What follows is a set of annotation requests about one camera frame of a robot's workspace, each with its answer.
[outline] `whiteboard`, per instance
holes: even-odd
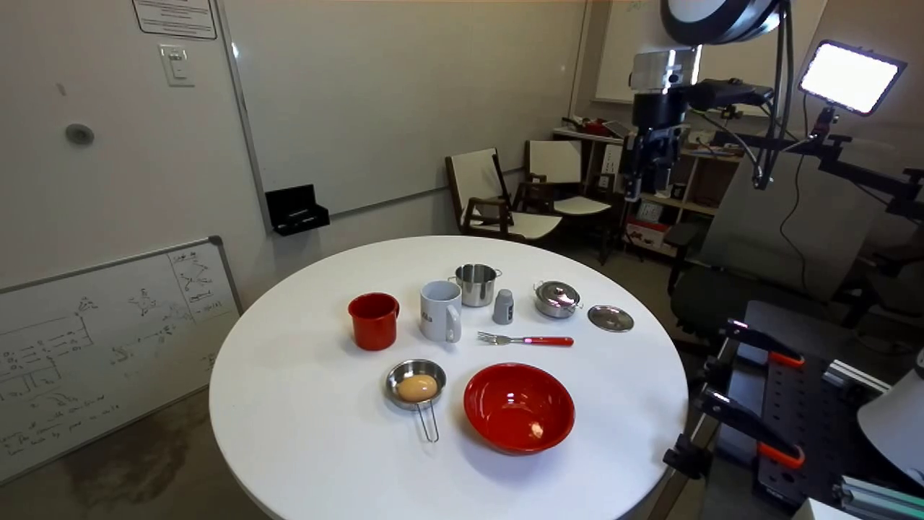
[[[332,212],[448,184],[443,156],[569,113],[585,0],[220,0],[263,189]]]
[[[800,77],[814,28],[829,0],[790,2],[794,25],[794,75]],[[630,71],[635,52],[674,45],[660,25],[660,2],[651,0],[611,0],[605,19],[605,42],[601,52],[598,101],[631,101]],[[745,42],[702,45],[699,77],[739,77],[745,84],[774,85],[777,32]]]
[[[237,315],[217,240],[0,290],[0,478],[205,387]]]

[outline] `wooden chair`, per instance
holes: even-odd
[[[494,146],[448,156],[448,173],[461,233],[537,241],[560,224],[555,212],[514,211]]]
[[[581,140],[526,140],[526,179],[516,208],[557,212],[565,223],[592,223],[608,240],[618,233],[614,173],[583,175]]]

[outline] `table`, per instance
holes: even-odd
[[[500,267],[514,324],[490,305],[461,312],[461,341],[419,331],[419,288],[461,262]],[[530,305],[542,280],[581,290],[569,321]],[[345,303],[390,290],[397,341],[380,353],[351,342]],[[630,331],[585,321],[592,303],[635,318]],[[572,348],[485,345],[477,331],[572,334]],[[384,397],[390,367],[430,357],[448,371],[435,402],[438,444],[414,415]],[[575,397],[572,436],[533,457],[482,444],[465,425],[461,390],[500,360],[557,376]],[[279,516],[581,516],[630,511],[663,472],[660,457],[686,415],[686,379],[663,325],[627,288],[569,256],[482,236],[403,236],[318,259],[267,288],[228,331],[209,376],[212,436],[243,488]]]

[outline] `floor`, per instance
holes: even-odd
[[[602,267],[666,325],[666,262],[614,253],[605,266],[589,250],[572,256]],[[699,516],[702,485],[686,485],[673,520]],[[256,520],[266,516],[233,483],[208,425],[208,392],[199,390],[147,418],[139,418],[85,448],[46,461],[0,485],[2,520]]]

